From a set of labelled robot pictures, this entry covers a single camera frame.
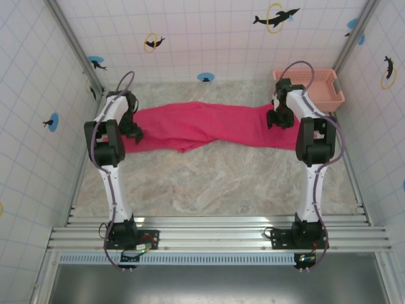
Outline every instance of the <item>metal bar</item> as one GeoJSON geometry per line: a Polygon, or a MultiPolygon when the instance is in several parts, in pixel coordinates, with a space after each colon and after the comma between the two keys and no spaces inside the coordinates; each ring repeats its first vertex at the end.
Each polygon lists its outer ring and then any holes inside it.
{"type": "Polygon", "coordinates": [[[103,91],[103,86],[101,85],[100,80],[98,79],[93,67],[90,65],[80,43],[77,41],[75,34],[73,33],[72,28],[70,27],[68,21],[66,20],[61,8],[57,4],[56,0],[44,0],[46,6],[49,8],[55,22],[58,24],[63,35],[65,36],[68,44],[72,48],[73,53],[75,54],[77,60],[82,66],[84,73],[89,78],[89,82],[98,95],[101,95],[103,91]]]}
{"type": "MultiPolygon", "coordinates": [[[[359,230],[353,233],[352,229],[341,230],[339,227],[334,227],[335,229],[329,229],[329,234],[331,238],[353,238],[353,239],[370,239],[379,238],[386,239],[387,233],[383,230],[359,230]]],[[[177,229],[176,231],[163,230],[160,234],[161,239],[261,239],[263,238],[263,230],[255,228],[253,231],[244,230],[219,230],[219,231],[207,231],[207,230],[187,230],[177,229]]],[[[72,230],[70,229],[64,231],[54,231],[52,233],[52,239],[99,239],[98,229],[89,230],[72,230]]]]}
{"type": "Polygon", "coordinates": [[[387,292],[387,297],[389,303],[405,303],[405,298],[402,297],[401,292],[399,291],[398,282],[396,279],[395,271],[392,265],[392,259],[395,258],[393,253],[378,252],[375,253],[377,259],[377,265],[380,269],[380,275],[382,282],[385,286],[385,291],[387,292]]]}
{"type": "MultiPolygon", "coordinates": [[[[271,217],[136,217],[134,218],[140,227],[191,227],[193,225],[206,225],[206,227],[224,227],[229,225],[249,224],[255,226],[269,225],[290,225],[294,221],[293,215],[276,215],[271,217]]],[[[339,225],[340,223],[357,222],[367,225],[367,219],[364,215],[324,215],[326,224],[339,225]]],[[[108,222],[107,217],[71,217],[69,226],[74,224],[87,224],[98,227],[100,223],[108,222]]]]}
{"type": "MultiPolygon", "coordinates": [[[[290,227],[294,217],[147,217],[137,218],[139,228],[159,229],[157,252],[297,252],[271,249],[263,235],[265,227],[290,227]]],[[[390,251],[383,227],[369,227],[365,216],[325,217],[333,252],[390,251]]],[[[49,242],[51,251],[91,251],[101,249],[99,223],[86,222],[55,228],[49,242]]]]}
{"type": "Polygon", "coordinates": [[[361,35],[364,34],[365,28],[370,21],[371,17],[373,16],[377,6],[380,4],[381,0],[369,0],[364,7],[363,12],[361,13],[359,20],[350,33],[349,40],[344,46],[342,52],[340,53],[339,57],[333,69],[335,70],[336,74],[339,76],[339,73],[342,71],[343,66],[349,59],[353,49],[356,47],[361,35]]]}
{"type": "Polygon", "coordinates": [[[34,286],[34,293],[31,297],[31,304],[49,303],[56,273],[58,271],[59,253],[49,252],[46,254],[47,263],[44,264],[44,273],[34,286]]]}
{"type": "MultiPolygon", "coordinates": [[[[337,123],[339,124],[338,115],[336,113],[334,113],[333,115],[336,118],[337,123]]],[[[341,142],[340,138],[338,139],[337,142],[339,144],[339,148],[342,149],[342,142],[341,142]]],[[[370,218],[370,216],[368,215],[367,207],[365,206],[363,196],[361,195],[359,183],[357,181],[356,174],[354,173],[353,164],[352,164],[352,161],[350,159],[350,156],[349,156],[349,153],[347,152],[347,150],[343,154],[343,160],[344,160],[344,163],[345,163],[345,166],[346,166],[347,174],[348,174],[349,179],[350,179],[350,183],[352,185],[352,190],[354,192],[354,197],[355,197],[357,203],[360,204],[360,206],[362,207],[363,213],[364,213],[364,215],[365,215],[365,217],[367,219],[367,222],[370,225],[372,225],[373,222],[372,222],[372,219],[370,218]]]]}

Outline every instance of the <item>dolphin sticker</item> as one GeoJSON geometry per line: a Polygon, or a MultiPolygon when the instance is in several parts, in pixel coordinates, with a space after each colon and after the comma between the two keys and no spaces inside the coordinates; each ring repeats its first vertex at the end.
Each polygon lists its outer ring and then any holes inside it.
{"type": "Polygon", "coordinates": [[[158,46],[161,45],[162,41],[164,41],[165,39],[166,38],[160,37],[160,40],[158,42],[156,42],[156,43],[154,41],[152,41],[152,42],[145,41],[145,44],[147,46],[150,46],[151,48],[157,48],[158,46]]]}
{"type": "Polygon", "coordinates": [[[51,115],[51,117],[49,118],[49,120],[46,122],[43,122],[43,124],[44,124],[44,127],[48,126],[48,129],[51,132],[55,132],[56,128],[58,127],[58,124],[59,124],[59,115],[56,112],[53,113],[51,115]]]}
{"type": "Polygon", "coordinates": [[[387,56],[385,57],[384,61],[388,63],[387,76],[385,76],[385,79],[389,80],[392,75],[392,72],[394,71],[394,62],[392,61],[391,58],[388,58],[387,56]]]}
{"type": "Polygon", "coordinates": [[[94,100],[97,100],[96,92],[94,92],[92,87],[90,87],[90,91],[93,93],[94,100]]]}
{"type": "Polygon", "coordinates": [[[284,22],[286,20],[292,21],[293,20],[292,16],[295,13],[297,13],[298,11],[299,11],[299,8],[291,9],[289,11],[278,11],[276,13],[276,15],[278,15],[277,17],[272,18],[272,19],[268,19],[268,20],[267,19],[259,19],[258,16],[255,16],[253,24],[259,22],[259,23],[262,23],[262,24],[265,24],[265,25],[273,25],[273,28],[275,28],[277,25],[279,25],[280,23],[282,23],[282,22],[284,22]]]}
{"type": "Polygon", "coordinates": [[[107,68],[105,66],[101,66],[100,63],[102,63],[104,61],[103,57],[100,56],[89,56],[87,57],[89,59],[89,61],[93,64],[94,69],[96,68],[102,68],[104,71],[107,70],[107,68]]]}

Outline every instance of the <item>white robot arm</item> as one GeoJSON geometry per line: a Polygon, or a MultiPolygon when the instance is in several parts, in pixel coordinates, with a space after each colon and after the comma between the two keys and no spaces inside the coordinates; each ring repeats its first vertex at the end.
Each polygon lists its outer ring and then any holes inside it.
{"type": "Polygon", "coordinates": [[[274,110],[267,113],[268,127],[283,129],[294,125],[294,115],[300,121],[296,155],[303,162],[302,196],[291,229],[269,229],[273,249],[327,248],[325,231],[320,220],[321,195],[327,167],[335,153],[335,127],[304,92],[303,85],[292,85],[290,79],[276,83],[274,110]]]}
{"type": "Polygon", "coordinates": [[[109,206],[111,232],[107,249],[134,248],[143,233],[137,229],[134,216],[128,205],[124,189],[121,165],[125,159],[125,147],[122,135],[134,138],[138,143],[143,138],[141,128],[133,122],[137,109],[137,99],[130,92],[118,97],[120,92],[110,92],[101,114],[91,122],[86,122],[84,132],[89,156],[94,153],[94,161],[103,178],[109,206]],[[92,135],[96,124],[96,142],[92,149],[92,135]]]}
{"type": "MultiPolygon", "coordinates": [[[[310,105],[314,109],[316,109],[315,104],[309,98],[307,92],[305,92],[305,97],[306,100],[310,103],[310,105]]],[[[277,109],[280,106],[280,102],[277,99],[276,94],[273,95],[273,103],[275,109],[277,109]]],[[[301,121],[303,118],[319,119],[319,117],[316,116],[302,100],[302,89],[294,89],[293,91],[288,92],[285,105],[287,106],[287,108],[291,109],[291,111],[294,113],[294,115],[298,118],[299,121],[301,121]]],[[[320,134],[315,132],[314,136],[319,137],[320,134]]],[[[311,166],[308,166],[305,162],[303,162],[302,165],[304,169],[304,182],[302,184],[302,196],[300,204],[298,206],[297,216],[301,220],[305,220],[307,222],[317,222],[319,221],[319,218],[313,206],[313,189],[315,185],[316,173],[323,164],[315,163],[312,164],[311,166]]],[[[323,178],[325,176],[326,170],[327,167],[321,169],[319,173],[320,176],[318,179],[318,184],[316,187],[316,198],[318,202],[317,207],[319,213],[321,213],[323,178]]]]}
{"type": "MultiPolygon", "coordinates": [[[[107,97],[107,103],[104,106],[101,114],[97,116],[94,121],[98,122],[102,117],[106,107],[113,100],[115,96],[107,97]]],[[[107,114],[103,118],[102,122],[107,122],[108,120],[115,120],[117,125],[120,125],[122,117],[128,111],[128,101],[125,96],[119,97],[114,103],[109,107],[107,114]]],[[[122,164],[117,163],[114,165],[101,165],[102,168],[110,172],[111,181],[113,184],[113,190],[116,201],[116,214],[115,220],[116,223],[122,223],[125,220],[130,220],[132,216],[131,208],[128,205],[127,195],[124,189],[124,182],[122,179],[122,164]]],[[[104,187],[106,188],[108,207],[109,207],[109,220],[113,219],[113,196],[108,182],[107,173],[99,169],[101,177],[103,178],[104,187]]]]}

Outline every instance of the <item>plastic basket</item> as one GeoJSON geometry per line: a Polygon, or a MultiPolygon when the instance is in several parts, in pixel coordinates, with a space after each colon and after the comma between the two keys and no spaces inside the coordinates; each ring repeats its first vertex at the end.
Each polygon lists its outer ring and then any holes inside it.
{"type": "MultiPolygon", "coordinates": [[[[278,80],[283,71],[273,71],[274,80],[278,80]]],[[[292,84],[307,86],[311,80],[311,70],[288,70],[283,78],[289,78],[292,84]]],[[[334,112],[344,102],[336,73],[331,68],[315,68],[315,79],[308,89],[308,95],[322,112],[334,112]]]]}

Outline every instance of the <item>pink towel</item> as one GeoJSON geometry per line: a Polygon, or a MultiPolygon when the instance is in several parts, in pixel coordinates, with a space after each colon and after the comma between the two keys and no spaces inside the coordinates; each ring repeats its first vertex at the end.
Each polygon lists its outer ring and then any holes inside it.
{"type": "Polygon", "coordinates": [[[299,122],[293,128],[267,128],[266,114],[273,105],[257,108],[208,104],[198,101],[172,103],[138,111],[134,122],[142,128],[143,140],[123,136],[127,153],[154,149],[186,152],[220,139],[252,147],[295,149],[299,122]]]}

